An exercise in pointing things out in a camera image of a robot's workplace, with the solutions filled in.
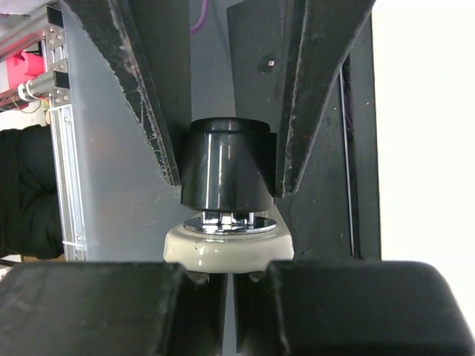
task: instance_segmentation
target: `purple wire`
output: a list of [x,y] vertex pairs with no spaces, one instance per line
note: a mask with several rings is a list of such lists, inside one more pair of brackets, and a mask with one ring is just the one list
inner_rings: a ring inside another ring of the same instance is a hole
[[196,33],[199,30],[201,30],[201,28],[205,24],[206,17],[208,15],[208,8],[209,8],[209,0],[203,0],[203,4],[201,5],[200,18],[198,19],[197,23],[190,29],[191,34]]

